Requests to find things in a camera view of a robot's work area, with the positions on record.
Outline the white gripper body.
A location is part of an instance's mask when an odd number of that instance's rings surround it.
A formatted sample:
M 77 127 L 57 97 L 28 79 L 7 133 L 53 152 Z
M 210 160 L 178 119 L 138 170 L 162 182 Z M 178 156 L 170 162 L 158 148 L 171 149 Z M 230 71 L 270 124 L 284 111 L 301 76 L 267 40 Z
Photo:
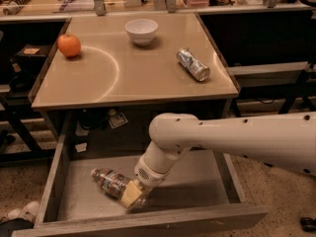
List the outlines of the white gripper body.
M 154 189 L 160 186 L 167 176 L 166 173 L 160 174 L 151 170 L 143 160 L 140 158 L 134 167 L 134 174 L 136 179 L 147 189 Z

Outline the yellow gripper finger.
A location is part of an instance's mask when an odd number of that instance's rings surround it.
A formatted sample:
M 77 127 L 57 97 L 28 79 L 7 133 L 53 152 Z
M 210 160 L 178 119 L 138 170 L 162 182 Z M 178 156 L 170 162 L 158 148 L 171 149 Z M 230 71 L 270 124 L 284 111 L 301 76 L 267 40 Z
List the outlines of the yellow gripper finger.
M 143 187 L 138 180 L 127 183 L 120 198 L 120 204 L 130 209 L 143 195 Z

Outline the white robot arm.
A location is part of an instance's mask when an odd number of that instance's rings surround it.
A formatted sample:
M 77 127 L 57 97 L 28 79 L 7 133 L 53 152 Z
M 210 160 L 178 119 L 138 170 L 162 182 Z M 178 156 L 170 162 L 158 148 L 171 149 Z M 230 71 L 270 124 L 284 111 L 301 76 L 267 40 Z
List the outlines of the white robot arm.
M 316 116 L 313 112 L 200 120 L 162 114 L 149 124 L 150 143 L 120 199 L 130 208 L 160 186 L 193 148 L 236 156 L 316 175 Z

